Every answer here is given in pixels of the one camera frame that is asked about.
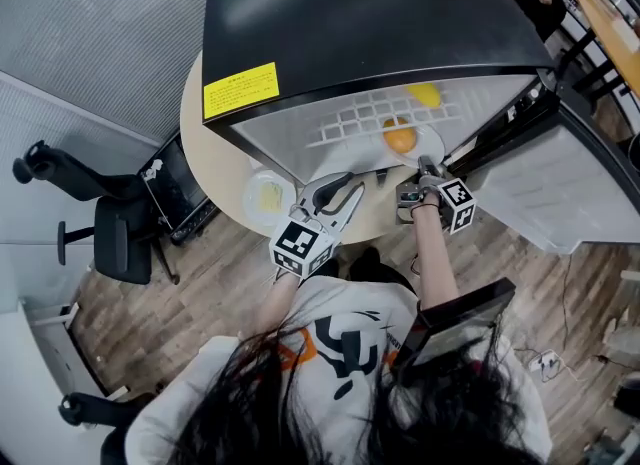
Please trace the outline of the white cabinet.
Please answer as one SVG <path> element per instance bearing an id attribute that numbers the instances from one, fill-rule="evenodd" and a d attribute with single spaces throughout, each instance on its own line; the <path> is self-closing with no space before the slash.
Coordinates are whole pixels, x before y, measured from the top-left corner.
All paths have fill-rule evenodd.
<path id="1" fill-rule="evenodd" d="M 22 304 L 0 313 L 0 453 L 12 465 L 100 465 L 106 426 L 71 426 L 58 406 L 68 392 L 115 400 L 103 388 L 60 318 L 30 322 Z"/>

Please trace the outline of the yellow corn cob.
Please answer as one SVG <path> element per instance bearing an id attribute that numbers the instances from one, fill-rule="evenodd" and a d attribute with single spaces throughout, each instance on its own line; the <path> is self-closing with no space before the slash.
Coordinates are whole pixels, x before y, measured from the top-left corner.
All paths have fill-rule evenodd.
<path id="1" fill-rule="evenodd" d="M 409 85 L 407 91 L 427 108 L 436 109 L 441 106 L 442 98 L 440 90 L 433 83 Z"/>

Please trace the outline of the black mini fridge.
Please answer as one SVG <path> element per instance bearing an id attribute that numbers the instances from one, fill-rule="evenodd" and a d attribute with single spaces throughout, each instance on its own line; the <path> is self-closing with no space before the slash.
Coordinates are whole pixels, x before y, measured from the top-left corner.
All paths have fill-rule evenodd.
<path id="1" fill-rule="evenodd" d="M 280 94 L 205 120 L 203 87 L 276 63 Z M 298 187 L 352 172 L 367 192 L 355 215 L 396 223 L 396 187 L 416 182 L 380 134 L 306 148 L 310 118 L 356 94 L 433 83 L 463 110 L 434 129 L 436 166 L 540 249 L 640 245 L 640 172 L 560 77 L 514 0 L 207 0 L 202 122 Z"/>

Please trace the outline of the white plastic grid rack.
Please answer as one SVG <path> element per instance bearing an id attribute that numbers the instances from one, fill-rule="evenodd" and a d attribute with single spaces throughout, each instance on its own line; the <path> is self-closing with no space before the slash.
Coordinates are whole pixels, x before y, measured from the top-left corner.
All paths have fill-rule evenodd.
<path id="1" fill-rule="evenodd" d="M 441 93 L 441 103 L 428 107 L 407 88 L 395 87 L 356 94 L 341 108 L 310 118 L 304 136 L 306 148 L 316 148 L 348 139 L 374 136 L 385 131 L 384 123 L 400 119 L 411 128 L 431 127 L 463 121 L 463 110 L 457 102 L 449 101 L 447 92 Z"/>

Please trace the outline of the yellow rectangular sticker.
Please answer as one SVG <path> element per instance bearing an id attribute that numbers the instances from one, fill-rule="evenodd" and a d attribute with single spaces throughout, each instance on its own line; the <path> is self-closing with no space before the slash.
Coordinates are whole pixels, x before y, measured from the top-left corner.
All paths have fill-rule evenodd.
<path id="1" fill-rule="evenodd" d="M 265 101 L 280 94 L 276 63 L 270 62 L 203 87 L 203 118 Z"/>

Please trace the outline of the light wooden desk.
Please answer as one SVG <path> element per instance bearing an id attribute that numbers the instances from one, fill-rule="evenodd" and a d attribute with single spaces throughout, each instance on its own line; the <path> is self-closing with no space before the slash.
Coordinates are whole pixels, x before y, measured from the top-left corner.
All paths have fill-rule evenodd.
<path id="1" fill-rule="evenodd" d="M 578 3 L 607 57 L 640 99 L 640 38 L 621 14 L 602 0 L 578 0 Z"/>

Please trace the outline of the black chest-mounted tablet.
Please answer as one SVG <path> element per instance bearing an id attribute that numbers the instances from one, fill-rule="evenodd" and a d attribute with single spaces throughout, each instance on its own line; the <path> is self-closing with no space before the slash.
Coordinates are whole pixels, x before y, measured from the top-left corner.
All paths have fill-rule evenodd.
<path id="1" fill-rule="evenodd" d="M 515 284 L 504 277 L 452 301 L 419 310 L 391 371 L 428 362 L 476 339 L 477 331 L 494 328 L 513 299 Z"/>

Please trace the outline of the person's right forearm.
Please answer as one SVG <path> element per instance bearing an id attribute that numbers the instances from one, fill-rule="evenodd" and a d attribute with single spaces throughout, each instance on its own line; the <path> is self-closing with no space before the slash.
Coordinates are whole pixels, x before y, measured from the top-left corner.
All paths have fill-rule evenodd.
<path id="1" fill-rule="evenodd" d="M 433 207 L 412 214 L 420 272 L 420 306 L 430 309 L 460 296 L 448 256 L 439 212 Z"/>

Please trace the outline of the white power strip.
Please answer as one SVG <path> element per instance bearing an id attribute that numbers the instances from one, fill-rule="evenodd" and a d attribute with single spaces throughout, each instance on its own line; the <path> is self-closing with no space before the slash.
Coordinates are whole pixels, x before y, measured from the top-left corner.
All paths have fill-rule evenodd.
<path id="1" fill-rule="evenodd" d="M 531 373 L 539 372 L 542 376 L 555 374 L 563 367 L 561 357 L 553 350 L 536 354 L 528 364 Z"/>

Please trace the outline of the orange fruit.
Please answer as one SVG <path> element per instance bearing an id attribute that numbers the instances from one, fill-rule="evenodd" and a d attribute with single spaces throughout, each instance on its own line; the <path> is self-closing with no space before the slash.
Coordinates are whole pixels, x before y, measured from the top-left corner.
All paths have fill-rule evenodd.
<path id="1" fill-rule="evenodd" d="M 405 118 L 389 118 L 384 121 L 383 129 L 383 139 L 394 152 L 407 154 L 416 147 L 416 131 Z"/>

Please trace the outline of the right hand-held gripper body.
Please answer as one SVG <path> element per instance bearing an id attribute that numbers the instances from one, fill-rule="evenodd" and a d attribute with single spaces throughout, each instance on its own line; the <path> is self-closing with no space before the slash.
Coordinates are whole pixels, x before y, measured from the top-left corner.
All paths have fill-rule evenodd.
<path id="1" fill-rule="evenodd" d="M 424 205 L 438 209 L 441 225 L 450 234 L 466 229 L 474 219 L 475 198 L 459 178 L 422 175 L 416 182 L 406 181 L 396 187 L 397 224 L 412 224 L 412 211 Z"/>

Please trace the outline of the person's white printed t-shirt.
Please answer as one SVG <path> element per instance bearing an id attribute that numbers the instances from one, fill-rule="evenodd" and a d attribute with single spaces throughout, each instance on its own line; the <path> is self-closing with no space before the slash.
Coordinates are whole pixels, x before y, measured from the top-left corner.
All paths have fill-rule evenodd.
<path id="1" fill-rule="evenodd" d="M 318 276 L 284 324 L 216 336 L 137 417 L 128 465 L 544 465 L 533 381 L 498 331 L 396 366 L 417 313 L 398 284 Z"/>

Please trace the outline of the white plate with yellow food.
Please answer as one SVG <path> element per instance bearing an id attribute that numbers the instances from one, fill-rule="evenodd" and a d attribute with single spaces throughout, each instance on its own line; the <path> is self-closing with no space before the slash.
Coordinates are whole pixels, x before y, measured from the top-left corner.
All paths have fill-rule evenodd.
<path id="1" fill-rule="evenodd" d="M 259 209 L 259 190 L 260 185 L 264 181 L 273 181 L 282 187 L 282 208 L 281 212 L 278 214 L 264 213 Z M 293 183 L 271 170 L 261 169 L 254 172 L 246 182 L 243 194 L 243 207 L 246 216 L 252 222 L 265 227 L 273 227 L 278 224 L 281 217 L 286 216 L 289 213 L 289 209 L 296 201 L 296 197 L 296 189 Z"/>

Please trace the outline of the person's black trousers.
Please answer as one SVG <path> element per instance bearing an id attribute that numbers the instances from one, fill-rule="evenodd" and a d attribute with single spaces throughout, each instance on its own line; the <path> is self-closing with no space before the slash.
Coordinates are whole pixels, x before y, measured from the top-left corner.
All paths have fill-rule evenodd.
<path id="1" fill-rule="evenodd" d="M 340 263 L 337 258 L 329 259 L 312 273 L 311 276 L 325 276 L 354 282 L 398 284 L 412 293 L 416 293 L 404 275 L 381 261 L 380 253 L 375 247 L 366 248 L 348 267 L 345 276 L 340 274 Z"/>

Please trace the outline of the person's left forearm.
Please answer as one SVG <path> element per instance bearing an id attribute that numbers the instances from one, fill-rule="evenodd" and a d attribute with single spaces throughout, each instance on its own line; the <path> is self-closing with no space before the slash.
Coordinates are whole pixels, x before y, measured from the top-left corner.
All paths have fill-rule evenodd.
<path id="1" fill-rule="evenodd" d="M 269 289 L 257 311 L 255 333 L 264 334 L 277 330 L 286 320 L 298 290 L 299 278 L 291 273 L 280 274 Z"/>

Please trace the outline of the pale yellow food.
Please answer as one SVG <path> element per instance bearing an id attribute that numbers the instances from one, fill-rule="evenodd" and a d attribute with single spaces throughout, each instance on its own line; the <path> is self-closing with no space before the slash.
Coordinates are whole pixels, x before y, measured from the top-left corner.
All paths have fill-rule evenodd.
<path id="1" fill-rule="evenodd" d="M 264 181 L 260 185 L 258 206 L 259 209 L 268 214 L 278 214 L 282 208 L 282 187 L 273 181 Z"/>

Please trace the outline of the black high-back office chair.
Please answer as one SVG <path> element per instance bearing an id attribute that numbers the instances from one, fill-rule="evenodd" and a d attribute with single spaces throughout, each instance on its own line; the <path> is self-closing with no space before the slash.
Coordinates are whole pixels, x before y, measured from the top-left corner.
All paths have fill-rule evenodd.
<path id="1" fill-rule="evenodd" d="M 96 200 L 94 225 L 68 231 L 58 223 L 57 256 L 66 264 L 66 246 L 91 237 L 95 270 L 114 280 L 146 285 L 151 280 L 156 256 L 169 281 L 180 276 L 171 271 L 164 255 L 158 210 L 143 179 L 138 175 L 103 175 L 69 153 L 40 140 L 13 162 L 12 172 L 21 184 L 47 181 L 72 198 Z"/>

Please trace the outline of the plain white plate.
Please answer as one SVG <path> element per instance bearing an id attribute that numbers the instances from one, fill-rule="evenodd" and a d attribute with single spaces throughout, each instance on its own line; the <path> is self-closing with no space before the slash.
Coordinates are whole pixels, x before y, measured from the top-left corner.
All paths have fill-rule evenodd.
<path id="1" fill-rule="evenodd" d="M 445 146 L 440 135 L 429 125 L 413 126 L 417 134 L 416 147 L 407 154 L 399 154 L 391 150 L 383 139 L 383 126 L 380 133 L 380 141 L 385 151 L 401 164 L 409 167 L 418 167 L 418 158 L 427 155 L 438 166 L 444 159 Z"/>

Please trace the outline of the black flat floor case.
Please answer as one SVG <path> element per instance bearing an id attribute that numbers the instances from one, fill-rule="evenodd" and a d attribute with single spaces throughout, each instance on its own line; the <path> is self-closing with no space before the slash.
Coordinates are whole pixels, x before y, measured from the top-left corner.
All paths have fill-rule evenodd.
<path id="1" fill-rule="evenodd" d="M 139 176 L 154 200 L 161 225 L 175 246 L 201 236 L 220 213 L 189 167 L 180 131 L 145 163 Z"/>

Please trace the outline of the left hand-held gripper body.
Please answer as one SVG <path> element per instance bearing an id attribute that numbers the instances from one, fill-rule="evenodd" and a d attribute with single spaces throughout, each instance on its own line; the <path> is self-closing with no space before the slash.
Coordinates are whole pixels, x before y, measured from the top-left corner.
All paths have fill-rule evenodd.
<path id="1" fill-rule="evenodd" d="M 346 210 L 315 213 L 306 199 L 279 220 L 269 242 L 272 263 L 298 278 L 308 278 L 334 255 L 346 226 Z"/>

